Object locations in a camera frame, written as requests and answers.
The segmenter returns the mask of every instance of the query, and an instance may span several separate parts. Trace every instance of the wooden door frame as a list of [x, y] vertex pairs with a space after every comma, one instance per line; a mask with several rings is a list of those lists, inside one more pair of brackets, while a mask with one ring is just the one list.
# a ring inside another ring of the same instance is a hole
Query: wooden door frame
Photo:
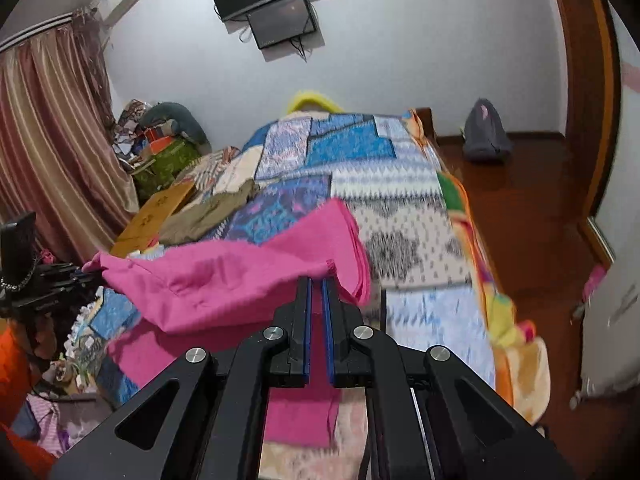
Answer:
[[[618, 42], [606, 0], [558, 0], [558, 6], [568, 70], [567, 144], [573, 158], [582, 161], [585, 190], [578, 227], [596, 257], [608, 268], [613, 254], [593, 216], [609, 181], [618, 137], [621, 92]], [[590, 106], [589, 110], [584, 110], [585, 105]], [[581, 114], [586, 112], [592, 120], [583, 120]], [[572, 142], [580, 136], [591, 142], [587, 156], [580, 153], [580, 142]]]

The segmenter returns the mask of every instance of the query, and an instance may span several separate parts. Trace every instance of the pink fabric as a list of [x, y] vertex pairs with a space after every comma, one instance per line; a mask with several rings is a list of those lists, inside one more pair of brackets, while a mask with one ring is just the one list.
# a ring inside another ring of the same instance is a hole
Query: pink fabric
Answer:
[[298, 276], [334, 274], [345, 300], [356, 304], [366, 304], [370, 293], [358, 226], [335, 198], [259, 247], [211, 240], [152, 261], [100, 252], [82, 268], [97, 269], [146, 320], [173, 334], [270, 320]]
[[42, 263], [46, 265], [54, 264], [56, 262], [56, 257], [48, 249], [40, 251], [40, 259], [42, 260]]
[[69, 449], [69, 446], [64, 442], [62, 432], [58, 427], [60, 420], [58, 406], [33, 395], [27, 395], [27, 400], [40, 427], [38, 446], [49, 451], [53, 456], [62, 456]]
[[622, 63], [622, 84], [631, 88], [634, 92], [640, 93], [640, 68], [623, 61]]
[[[125, 294], [143, 320], [109, 345], [121, 370], [147, 384], [193, 346], [231, 348], [266, 327], [273, 311], [292, 301], [298, 276], [334, 274], [340, 297], [367, 304], [369, 264], [358, 227], [341, 200], [331, 199], [261, 246], [212, 240], [171, 248], [154, 261], [99, 253], [84, 270]], [[314, 312], [321, 303], [314, 298]], [[322, 320], [312, 325], [312, 380], [303, 389], [272, 390], [265, 434], [297, 446], [329, 447], [338, 394], [328, 384]]]
[[604, 280], [604, 277], [606, 275], [607, 271], [603, 266], [596, 265], [595, 267], [593, 267], [593, 270], [589, 274], [587, 283], [585, 283], [584, 287], [582, 288], [582, 300], [585, 303], [589, 299], [589, 296], [596, 291], [598, 285], [600, 285], [600, 282]]
[[[292, 446], [329, 447], [338, 417], [340, 390], [329, 384], [324, 350], [320, 286], [314, 285], [311, 319], [311, 374], [304, 388], [270, 391], [264, 439]], [[304, 442], [300, 430], [304, 427]]]

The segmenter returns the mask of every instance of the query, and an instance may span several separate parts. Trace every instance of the orange cloth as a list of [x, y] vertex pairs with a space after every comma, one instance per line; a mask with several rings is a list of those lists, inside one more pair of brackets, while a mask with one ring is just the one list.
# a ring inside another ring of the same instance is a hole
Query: orange cloth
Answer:
[[31, 391], [29, 369], [27, 357], [11, 330], [5, 330], [0, 335], [0, 431], [6, 432], [9, 442], [37, 478], [46, 480], [56, 458], [8, 428]]

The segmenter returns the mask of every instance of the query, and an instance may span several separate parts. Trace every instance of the green bag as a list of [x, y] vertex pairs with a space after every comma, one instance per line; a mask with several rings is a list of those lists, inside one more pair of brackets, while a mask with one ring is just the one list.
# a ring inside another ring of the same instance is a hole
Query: green bag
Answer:
[[146, 164], [134, 170], [131, 176], [140, 205], [149, 200], [153, 193], [171, 186], [175, 177], [199, 157], [198, 150], [190, 142], [176, 139], [164, 150], [153, 155]]

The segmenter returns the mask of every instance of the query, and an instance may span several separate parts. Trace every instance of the brown cloth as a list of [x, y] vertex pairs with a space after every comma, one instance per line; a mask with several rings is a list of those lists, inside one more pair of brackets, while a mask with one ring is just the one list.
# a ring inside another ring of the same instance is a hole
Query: brown cloth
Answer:
[[197, 242], [209, 230], [240, 209], [260, 191], [252, 178], [234, 193], [216, 193], [209, 200], [178, 212], [162, 224], [159, 241], [164, 245]]

